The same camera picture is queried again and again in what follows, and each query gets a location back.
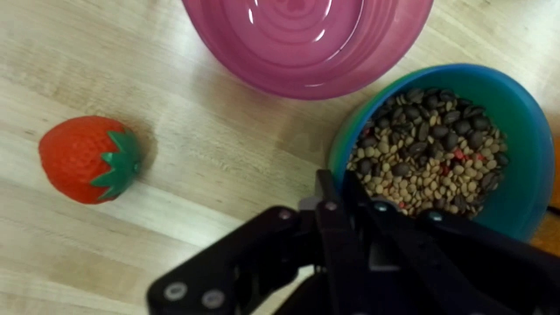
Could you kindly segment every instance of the pink bowl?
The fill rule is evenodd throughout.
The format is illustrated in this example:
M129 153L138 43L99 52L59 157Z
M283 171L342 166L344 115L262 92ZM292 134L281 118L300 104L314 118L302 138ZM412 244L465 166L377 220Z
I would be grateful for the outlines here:
M300 99L356 90L393 66L432 0L183 0L197 33L232 73Z

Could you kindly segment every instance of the plastic bowl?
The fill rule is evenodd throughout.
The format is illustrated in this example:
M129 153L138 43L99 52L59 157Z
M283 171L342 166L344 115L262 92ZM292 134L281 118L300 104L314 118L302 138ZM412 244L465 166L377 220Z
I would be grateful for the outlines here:
M477 64L442 64L409 73L356 108L332 143L328 167L342 180L351 148L367 118L386 97L409 87L449 87L486 108L505 134L509 166L488 195L477 222L526 239L540 222L552 187L552 138L537 101L510 76Z
M320 99L393 66L432 0L183 0L213 55L262 90Z

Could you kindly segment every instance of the toy strawberry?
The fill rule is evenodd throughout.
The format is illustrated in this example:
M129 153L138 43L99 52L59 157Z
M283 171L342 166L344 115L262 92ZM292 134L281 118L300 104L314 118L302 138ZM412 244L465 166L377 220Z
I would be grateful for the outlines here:
M48 181L80 202L115 199L139 167L136 138L118 120L97 115L54 125L38 153Z

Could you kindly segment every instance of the wood grain surface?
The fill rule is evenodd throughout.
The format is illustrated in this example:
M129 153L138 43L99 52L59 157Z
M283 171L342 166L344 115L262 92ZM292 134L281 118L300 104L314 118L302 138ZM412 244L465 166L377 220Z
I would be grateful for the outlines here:
M421 66L498 68L560 132L558 19L556 0L439 0L384 76L306 103L229 75L180 0L0 0L0 315L145 313L153 278L311 194L348 111ZM129 124L145 150L139 180L101 206L62 197L38 164L38 138L85 113ZM560 253L558 237L560 218L545 216L533 241Z

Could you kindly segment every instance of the teal bowl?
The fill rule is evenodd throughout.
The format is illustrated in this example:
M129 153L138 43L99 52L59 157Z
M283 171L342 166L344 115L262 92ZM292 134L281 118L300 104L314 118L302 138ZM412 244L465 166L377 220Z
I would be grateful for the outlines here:
M505 134L509 166L475 222L528 239L545 213L552 188L552 138L537 101L510 76L477 64L442 64L412 71L358 106L339 129L328 153L337 183L360 129L386 97L411 87L447 87L486 108Z

